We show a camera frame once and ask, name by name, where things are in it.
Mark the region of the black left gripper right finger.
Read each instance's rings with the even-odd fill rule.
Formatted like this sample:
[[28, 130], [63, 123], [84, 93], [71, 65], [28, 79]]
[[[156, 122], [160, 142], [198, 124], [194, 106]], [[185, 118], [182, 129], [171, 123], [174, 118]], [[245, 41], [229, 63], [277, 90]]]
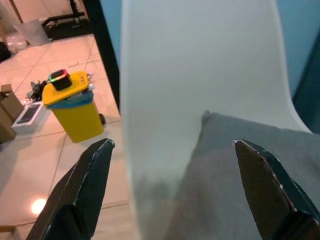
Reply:
[[245, 197], [262, 240], [320, 240], [320, 211], [263, 147], [233, 142]]

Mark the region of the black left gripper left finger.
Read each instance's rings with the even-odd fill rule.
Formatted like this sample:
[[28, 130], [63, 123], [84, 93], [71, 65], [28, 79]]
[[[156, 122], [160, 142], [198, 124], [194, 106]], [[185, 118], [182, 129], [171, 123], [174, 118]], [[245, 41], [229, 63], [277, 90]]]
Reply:
[[91, 144], [55, 185], [26, 240], [91, 240], [111, 165], [113, 140]]

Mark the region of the white pillow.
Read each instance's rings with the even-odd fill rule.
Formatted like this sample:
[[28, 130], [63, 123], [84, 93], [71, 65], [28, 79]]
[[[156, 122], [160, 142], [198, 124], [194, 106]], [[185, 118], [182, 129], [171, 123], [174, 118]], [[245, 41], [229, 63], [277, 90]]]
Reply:
[[320, 211], [320, 135], [205, 112], [164, 240], [262, 240], [234, 140], [273, 154]]

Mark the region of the white plastic chair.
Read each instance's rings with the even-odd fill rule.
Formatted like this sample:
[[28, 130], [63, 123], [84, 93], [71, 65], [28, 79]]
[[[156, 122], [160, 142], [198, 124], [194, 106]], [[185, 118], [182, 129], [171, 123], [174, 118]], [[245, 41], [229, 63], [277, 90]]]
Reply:
[[160, 240], [205, 111], [308, 131], [277, 0], [122, 0], [120, 109], [133, 234]]

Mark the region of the yellow trash bin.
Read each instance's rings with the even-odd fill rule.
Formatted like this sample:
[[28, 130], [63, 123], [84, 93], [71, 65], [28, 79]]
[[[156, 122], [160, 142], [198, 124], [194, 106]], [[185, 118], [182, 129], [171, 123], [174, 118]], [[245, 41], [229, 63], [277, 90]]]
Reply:
[[[93, 92], [93, 84], [90, 76], [85, 71], [68, 73], [72, 85], [61, 91], [57, 91], [49, 82], [42, 91], [42, 102], [47, 108], [48, 105], [55, 104], [61, 100], [74, 95]], [[68, 108], [68, 109], [48, 109], [57, 118], [69, 138], [74, 143], [82, 142], [96, 137], [104, 131], [105, 118], [98, 112], [93, 101], [89, 104]]]

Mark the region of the white phone box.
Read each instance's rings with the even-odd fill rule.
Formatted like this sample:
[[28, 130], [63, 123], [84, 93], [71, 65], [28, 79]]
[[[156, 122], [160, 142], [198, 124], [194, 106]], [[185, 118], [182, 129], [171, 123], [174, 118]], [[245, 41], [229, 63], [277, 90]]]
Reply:
[[24, 109], [14, 121], [12, 129], [17, 135], [33, 133], [43, 122], [47, 114], [45, 105], [41, 102], [32, 102], [24, 106]]

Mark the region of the small brown cardboard box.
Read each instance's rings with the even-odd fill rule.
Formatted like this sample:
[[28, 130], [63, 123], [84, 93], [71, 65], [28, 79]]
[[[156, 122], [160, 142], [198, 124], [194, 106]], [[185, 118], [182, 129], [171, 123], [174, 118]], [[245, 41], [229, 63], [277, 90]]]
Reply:
[[10, 124], [0, 122], [0, 144], [14, 140], [16, 135]]
[[13, 92], [12, 85], [10, 83], [2, 84], [0, 86], [0, 107], [13, 122], [24, 110], [24, 106]]

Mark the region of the blue bin liner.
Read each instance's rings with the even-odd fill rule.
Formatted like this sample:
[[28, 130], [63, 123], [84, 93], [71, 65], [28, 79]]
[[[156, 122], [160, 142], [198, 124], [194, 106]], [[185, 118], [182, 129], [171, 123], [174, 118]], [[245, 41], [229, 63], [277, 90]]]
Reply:
[[89, 91], [85, 94], [75, 94], [69, 98], [58, 101], [57, 103], [47, 106], [48, 109], [72, 109], [83, 105], [90, 104], [93, 101], [94, 94]]

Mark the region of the black cube device glowing rim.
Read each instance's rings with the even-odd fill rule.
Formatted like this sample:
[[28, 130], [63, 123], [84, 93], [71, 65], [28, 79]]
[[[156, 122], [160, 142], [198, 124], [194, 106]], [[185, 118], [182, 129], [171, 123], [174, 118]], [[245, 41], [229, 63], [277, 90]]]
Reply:
[[70, 75], [66, 69], [60, 69], [52, 72], [48, 76], [48, 81], [54, 86], [57, 91], [62, 91], [72, 85]]

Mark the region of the black bag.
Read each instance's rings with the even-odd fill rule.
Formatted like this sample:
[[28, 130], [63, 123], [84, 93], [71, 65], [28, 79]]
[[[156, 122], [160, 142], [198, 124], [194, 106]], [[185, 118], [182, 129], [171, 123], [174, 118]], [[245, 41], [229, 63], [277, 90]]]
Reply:
[[0, 63], [9, 59], [11, 57], [11, 52], [7, 48], [6, 44], [0, 41]]

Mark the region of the black stand base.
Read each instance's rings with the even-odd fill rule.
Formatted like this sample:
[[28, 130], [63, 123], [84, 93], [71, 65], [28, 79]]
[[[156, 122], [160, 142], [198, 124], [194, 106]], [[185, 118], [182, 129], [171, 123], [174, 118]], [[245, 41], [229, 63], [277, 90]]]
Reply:
[[51, 16], [41, 25], [52, 41], [80, 37], [93, 33], [84, 0], [68, 0], [72, 13]]

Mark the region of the translucent white bin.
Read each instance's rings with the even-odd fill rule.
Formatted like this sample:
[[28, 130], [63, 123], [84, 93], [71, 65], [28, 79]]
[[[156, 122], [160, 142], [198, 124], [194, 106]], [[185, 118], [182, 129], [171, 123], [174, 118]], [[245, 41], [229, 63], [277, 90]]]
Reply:
[[50, 42], [50, 39], [38, 19], [15, 24], [13, 27], [31, 46], [41, 46]]

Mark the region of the wooden table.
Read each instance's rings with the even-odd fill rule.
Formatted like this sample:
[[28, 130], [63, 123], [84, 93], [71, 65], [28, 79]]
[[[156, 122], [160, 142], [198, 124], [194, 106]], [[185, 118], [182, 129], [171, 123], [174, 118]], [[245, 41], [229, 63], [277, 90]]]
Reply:
[[21, 15], [20, 15], [20, 13], [19, 13], [19, 10], [18, 10], [18, 8], [17, 8], [14, 0], [9, 0], [9, 3], [10, 3], [10, 5], [11, 5], [11, 7], [12, 7], [14, 13], [15, 13], [15, 15], [17, 16], [19, 23], [20, 23], [20, 24], [23, 24], [24, 21], [23, 21]]

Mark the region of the black door frame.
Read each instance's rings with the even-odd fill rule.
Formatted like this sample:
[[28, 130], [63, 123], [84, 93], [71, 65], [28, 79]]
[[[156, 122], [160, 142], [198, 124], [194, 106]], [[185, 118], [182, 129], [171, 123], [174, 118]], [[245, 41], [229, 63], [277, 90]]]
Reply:
[[120, 112], [120, 71], [101, 1], [83, 0], [83, 2], [117, 109]]

